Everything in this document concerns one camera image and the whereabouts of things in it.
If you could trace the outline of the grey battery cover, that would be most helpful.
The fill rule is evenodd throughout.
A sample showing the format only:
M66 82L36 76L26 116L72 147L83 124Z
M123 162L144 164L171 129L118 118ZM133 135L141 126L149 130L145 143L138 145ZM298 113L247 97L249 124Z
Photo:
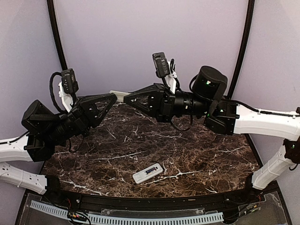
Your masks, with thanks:
M124 97L130 94L127 92L121 92L121 91L115 91L115 90L111 90L110 93L114 94L117 97L117 102L120 102L120 103L124 103Z

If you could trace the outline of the white remote control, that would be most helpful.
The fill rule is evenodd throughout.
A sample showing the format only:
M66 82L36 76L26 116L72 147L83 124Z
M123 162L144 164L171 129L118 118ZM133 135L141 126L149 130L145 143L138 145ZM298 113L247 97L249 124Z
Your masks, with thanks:
M163 172L163 168L159 163L153 164L132 175L136 184L141 184Z

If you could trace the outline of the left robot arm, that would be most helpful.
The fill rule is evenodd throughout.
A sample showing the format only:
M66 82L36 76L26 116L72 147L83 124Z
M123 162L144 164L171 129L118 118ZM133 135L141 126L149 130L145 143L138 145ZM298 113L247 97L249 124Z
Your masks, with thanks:
M10 165L12 161L42 162L49 160L56 146L65 146L73 136L87 137L91 128L103 121L117 101L113 93L77 99L69 112L52 113L35 100L22 118L26 132L0 142L0 179L38 194L47 193L55 204L66 201L60 180L53 175L38 175Z

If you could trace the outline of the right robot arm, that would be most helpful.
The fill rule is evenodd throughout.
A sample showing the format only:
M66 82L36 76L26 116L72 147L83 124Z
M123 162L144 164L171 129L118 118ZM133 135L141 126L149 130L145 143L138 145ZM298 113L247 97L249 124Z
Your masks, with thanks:
M155 83L130 93L124 102L158 122L171 123L173 117L204 118L204 125L217 134L258 134L283 138L276 154L249 177L239 199L250 203L257 190L265 189L290 166L300 162L300 112L266 111L227 99L227 77L210 66L202 66L190 82L188 92L171 90Z

